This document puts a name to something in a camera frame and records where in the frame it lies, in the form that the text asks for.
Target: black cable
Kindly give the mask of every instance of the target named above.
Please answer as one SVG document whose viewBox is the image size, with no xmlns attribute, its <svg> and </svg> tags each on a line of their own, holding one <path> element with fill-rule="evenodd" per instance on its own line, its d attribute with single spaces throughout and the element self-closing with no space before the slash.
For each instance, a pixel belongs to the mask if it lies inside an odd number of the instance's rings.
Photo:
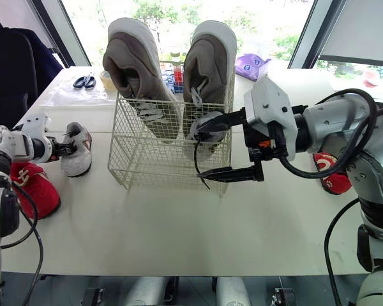
<svg viewBox="0 0 383 306">
<path fill-rule="evenodd" d="M 329 281 L 331 282 L 331 287 L 332 287 L 332 294 L 334 298 L 334 302 L 336 306 L 342 306 L 342 303 L 340 301 L 339 297 L 339 292 L 338 288 L 336 287 L 336 282 L 334 280 L 334 275 L 332 271 L 332 264 L 331 264 L 331 258 L 329 257 L 329 239 L 331 238 L 331 234 L 333 231 L 334 226 L 340 219 L 340 217 L 353 205 L 355 205 L 357 202 L 359 202 L 359 199 L 354 199 L 351 201 L 349 204 L 347 204 L 345 207 L 343 207 L 338 214 L 333 218 L 331 224 L 329 225 L 327 231 L 326 231 L 326 236 L 325 236 L 325 242 L 324 242 L 324 251 L 325 251 L 325 260 L 326 260 L 326 267 L 327 267 L 327 272 L 329 274 Z"/>
<path fill-rule="evenodd" d="M 37 222 L 38 222 L 38 211 L 37 211 L 37 206 L 35 205 L 33 199 L 30 197 L 30 195 L 28 193 L 26 193 L 22 188 L 20 188 L 16 183 L 12 183 L 12 186 L 13 188 L 15 188 L 19 193 L 21 193 L 27 200 L 28 202 L 30 202 L 30 205 L 31 207 L 33 208 L 33 223 L 30 227 L 30 230 L 22 237 L 20 238 L 19 240 L 15 241 L 15 242 L 12 242 L 10 244 L 6 244 L 6 245 L 2 245 L 0 246 L 0 248 L 2 250 L 4 249 L 8 249 L 9 247 L 14 247 L 18 244 L 21 244 L 23 241 L 25 241 L 28 237 L 30 237 L 30 235 L 33 233 L 34 229 L 36 228 L 37 226 Z"/>
<path fill-rule="evenodd" d="M 31 220 L 28 218 L 28 216 L 26 215 L 25 212 L 23 212 L 22 210 L 20 210 L 22 215 L 24 216 L 24 218 L 26 218 L 26 221 L 30 224 L 31 227 L 33 227 L 33 223 L 31 222 Z M 43 265 L 43 260 L 44 260 L 44 248 L 43 248 L 43 242 L 41 240 L 41 237 L 40 235 L 38 234 L 37 232 L 37 229 L 34 228 L 34 235 L 36 236 L 37 238 L 37 242 L 38 242 L 38 247 L 40 248 L 40 259 L 38 261 L 38 266 L 37 266 L 37 269 L 34 273 L 34 278 L 33 278 L 33 281 L 31 282 L 31 285 L 30 285 L 30 288 L 27 292 L 27 295 L 26 297 L 24 298 L 24 301 L 23 301 L 23 304 L 22 306 L 26 306 L 30 300 L 30 297 L 31 297 L 31 293 L 33 293 L 33 290 L 34 290 L 34 287 L 37 283 L 37 280 L 38 280 L 38 275 L 40 274 L 40 270 L 41 270 L 41 266 Z"/>
<path fill-rule="evenodd" d="M 319 171 L 319 172 L 306 172 L 299 170 L 292 166 L 288 159 L 286 157 L 280 157 L 280 162 L 281 164 L 291 173 L 299 176 L 299 177 L 304 177 L 306 179 L 321 179 L 324 177 L 327 177 L 331 174 L 334 174 L 338 171 L 341 171 L 347 164 L 347 162 L 359 154 L 362 150 L 363 147 L 366 145 L 366 143 L 369 141 L 370 137 L 372 136 L 375 127 L 376 127 L 376 120 L 378 116 L 378 111 L 376 107 L 375 100 L 365 91 L 362 91 L 361 89 L 345 89 L 343 91 L 338 91 L 322 101 L 318 102 L 317 104 L 321 104 L 326 102 L 327 100 L 336 97 L 336 96 L 341 96 L 344 94 L 348 93 L 354 93 L 360 95 L 362 98 L 366 100 L 366 102 L 369 104 L 369 116 L 367 116 L 364 120 L 362 120 L 361 123 L 357 126 L 355 131 L 353 132 L 352 136 L 350 137 L 350 140 L 346 146 L 345 152 L 340 156 L 340 158 L 337 160 L 337 162 L 334 164 L 333 167 L 324 170 L 324 171 Z M 364 135 L 362 136 L 362 139 L 360 140 L 359 144 L 356 145 L 359 137 L 363 133 L 363 129 L 365 126 L 368 126 Z"/>
<path fill-rule="evenodd" d="M 200 145 L 200 140 L 194 144 L 194 167 L 196 168 L 196 171 L 198 174 L 200 174 L 200 170 L 199 170 L 199 166 L 197 165 L 197 149 Z M 206 185 L 206 187 L 210 190 L 210 187 L 207 185 L 206 181 L 204 180 L 204 178 L 200 178 L 201 181 L 203 182 L 204 185 Z"/>
</svg>

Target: window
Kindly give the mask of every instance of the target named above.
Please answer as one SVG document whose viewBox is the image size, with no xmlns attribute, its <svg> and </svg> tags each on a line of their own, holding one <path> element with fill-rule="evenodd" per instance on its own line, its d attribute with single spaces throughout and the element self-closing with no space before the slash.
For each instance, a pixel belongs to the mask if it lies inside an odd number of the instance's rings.
<svg viewBox="0 0 383 306">
<path fill-rule="evenodd" d="M 383 66 L 318 60 L 314 69 L 329 73 L 329 83 L 336 91 L 359 88 L 383 99 Z"/>
<path fill-rule="evenodd" d="M 184 60 L 197 24 L 225 22 L 238 39 L 239 54 L 272 58 L 286 68 L 313 1 L 309 0 L 63 0 L 92 65 L 101 66 L 108 25 L 119 17 L 143 21 L 158 44 L 161 60 Z"/>
</svg>

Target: sneaker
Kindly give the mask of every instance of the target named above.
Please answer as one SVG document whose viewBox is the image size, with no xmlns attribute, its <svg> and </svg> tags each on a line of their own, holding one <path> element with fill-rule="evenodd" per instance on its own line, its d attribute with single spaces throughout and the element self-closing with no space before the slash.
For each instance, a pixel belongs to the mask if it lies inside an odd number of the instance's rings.
<svg viewBox="0 0 383 306">
<path fill-rule="evenodd" d="M 48 217 L 61 205 L 58 192 L 47 178 L 43 168 L 32 163 L 13 163 L 10 171 L 11 181 L 16 183 L 33 199 L 37 206 L 38 218 Z M 28 218 L 34 218 L 34 210 L 27 198 L 16 189 L 20 204 Z"/>
<path fill-rule="evenodd" d="M 88 130 L 78 122 L 72 122 L 66 127 L 63 143 L 72 143 L 77 148 L 68 156 L 61 157 L 61 171 L 67 177 L 80 177 L 91 169 L 92 137 Z"/>
<path fill-rule="evenodd" d="M 124 98 L 158 100 L 129 104 L 156 137 L 172 142 L 179 132 L 180 109 L 161 76 L 152 33 L 138 20 L 119 18 L 108 27 L 108 41 L 103 67 L 116 89 Z"/>
<path fill-rule="evenodd" d="M 190 50 L 184 61 L 184 92 L 186 105 L 183 114 L 183 134 L 187 140 L 196 140 L 191 133 L 195 120 L 207 116 L 216 117 L 224 113 L 221 106 L 202 106 L 202 103 L 226 105 L 234 95 L 234 63 L 237 53 L 236 35 L 229 26 L 218 21 L 199 24 L 193 34 Z M 220 142 L 218 133 L 204 142 Z M 208 159 L 217 145 L 201 143 L 197 149 L 197 160 Z M 184 154 L 194 158 L 194 145 L 187 143 Z"/>
<path fill-rule="evenodd" d="M 316 153 L 313 155 L 313 162 L 315 163 L 318 171 L 324 171 L 332 167 L 337 159 L 329 153 Z M 347 192 L 352 184 L 346 173 L 337 172 L 328 177 L 320 179 L 322 187 L 330 194 L 339 195 Z"/>
</svg>

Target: orange label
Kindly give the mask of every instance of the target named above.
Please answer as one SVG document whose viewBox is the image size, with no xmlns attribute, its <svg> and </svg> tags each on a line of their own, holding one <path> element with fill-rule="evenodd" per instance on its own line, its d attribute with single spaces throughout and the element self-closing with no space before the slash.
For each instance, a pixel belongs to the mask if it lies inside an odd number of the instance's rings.
<svg viewBox="0 0 383 306">
<path fill-rule="evenodd" d="M 263 142 L 259 142 L 258 146 L 260 148 L 267 148 L 271 146 L 271 141 L 270 140 L 264 140 Z"/>
</svg>

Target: blue scissors handle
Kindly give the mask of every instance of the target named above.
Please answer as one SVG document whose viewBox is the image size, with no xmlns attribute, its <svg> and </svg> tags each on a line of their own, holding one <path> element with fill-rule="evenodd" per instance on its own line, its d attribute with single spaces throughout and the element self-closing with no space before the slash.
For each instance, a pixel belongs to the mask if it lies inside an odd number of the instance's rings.
<svg viewBox="0 0 383 306">
<path fill-rule="evenodd" d="M 80 78 L 78 78 L 73 86 L 74 88 L 82 88 L 82 86 L 84 86 L 86 89 L 90 89 L 90 88 L 93 88 L 96 84 L 96 80 L 95 80 L 95 77 L 93 76 L 92 73 L 86 75 L 86 76 L 82 76 Z"/>
</svg>

